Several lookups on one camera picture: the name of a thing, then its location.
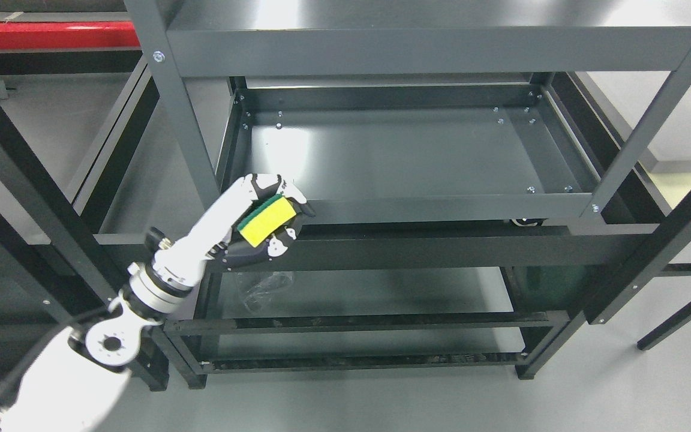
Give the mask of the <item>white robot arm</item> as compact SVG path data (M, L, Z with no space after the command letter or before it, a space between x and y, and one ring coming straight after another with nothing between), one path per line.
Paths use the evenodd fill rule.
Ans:
M148 263L132 263L112 303L61 328L28 364L0 431L92 431L121 398L145 331L161 326L201 280L209 246L197 229Z

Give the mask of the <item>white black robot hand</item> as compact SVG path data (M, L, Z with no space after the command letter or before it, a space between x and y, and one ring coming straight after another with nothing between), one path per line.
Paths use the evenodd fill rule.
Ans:
M280 257L316 213L293 181L249 174L234 181L183 238L146 265L152 281L175 289L194 287L216 260L228 268Z

